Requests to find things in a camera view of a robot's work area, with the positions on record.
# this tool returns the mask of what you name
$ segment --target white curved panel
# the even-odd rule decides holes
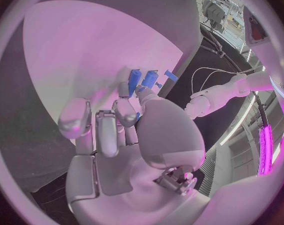
[[[182,56],[160,33],[115,9],[77,0],[34,5],[24,21],[24,51],[35,89],[55,122],[68,100],[89,98],[110,109],[132,69],[158,70],[164,84]],[[138,112],[136,98],[130,99]]]

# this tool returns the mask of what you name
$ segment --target pink light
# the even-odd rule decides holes
[[[259,130],[259,166],[258,175],[267,174],[272,165],[272,131],[271,126]]]

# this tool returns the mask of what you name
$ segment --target white cable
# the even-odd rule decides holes
[[[192,75],[192,79],[191,79],[192,94],[194,94],[194,90],[193,90],[193,78],[194,78],[195,73],[196,73],[198,70],[200,70],[200,69],[210,69],[210,70],[215,70],[214,72],[219,71],[219,72],[224,72],[224,73],[228,73],[228,74],[243,74],[243,73],[247,73],[247,72],[250,72],[250,71],[252,71],[252,70],[255,70],[255,69],[257,69],[257,68],[259,68],[259,67],[261,67],[261,66],[262,66],[262,65],[257,66],[256,68],[250,68],[250,69],[248,69],[248,70],[246,70],[246,71],[241,71],[241,72],[231,72],[231,71],[225,71],[225,70],[222,70],[222,69],[211,68],[211,67],[205,67],[205,66],[204,66],[204,67],[200,67],[200,68],[196,69],[196,71],[195,71],[195,72],[193,73],[193,75]],[[209,78],[214,72],[212,72],[212,73],[207,77],[207,79],[206,79],[205,82],[203,83],[202,87],[204,86],[204,84],[206,83],[206,81],[208,80],[208,78]]]

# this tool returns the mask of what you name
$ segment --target purple light strip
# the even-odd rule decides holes
[[[272,165],[272,130],[271,126],[259,130],[259,166],[258,175],[267,174]]]

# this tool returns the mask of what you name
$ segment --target robotic arm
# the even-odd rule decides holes
[[[245,97],[251,91],[268,90],[273,90],[273,87],[266,71],[250,75],[237,74],[224,85],[212,86],[192,94],[185,111],[192,119],[203,117],[225,106],[233,97]]]

